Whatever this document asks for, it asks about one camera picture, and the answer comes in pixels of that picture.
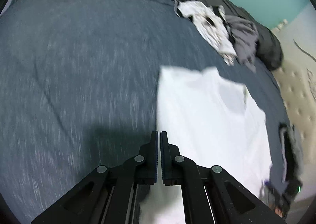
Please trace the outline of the person's right hand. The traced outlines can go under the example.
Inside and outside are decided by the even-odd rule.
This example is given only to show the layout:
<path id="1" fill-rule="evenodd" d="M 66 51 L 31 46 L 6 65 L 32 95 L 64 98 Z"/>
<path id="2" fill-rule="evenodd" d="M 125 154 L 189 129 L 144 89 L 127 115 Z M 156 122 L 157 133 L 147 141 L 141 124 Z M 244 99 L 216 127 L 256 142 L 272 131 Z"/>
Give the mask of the person's right hand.
<path id="1" fill-rule="evenodd" d="M 290 209 L 288 204 L 270 204 L 269 207 L 282 219 L 286 219 Z"/>

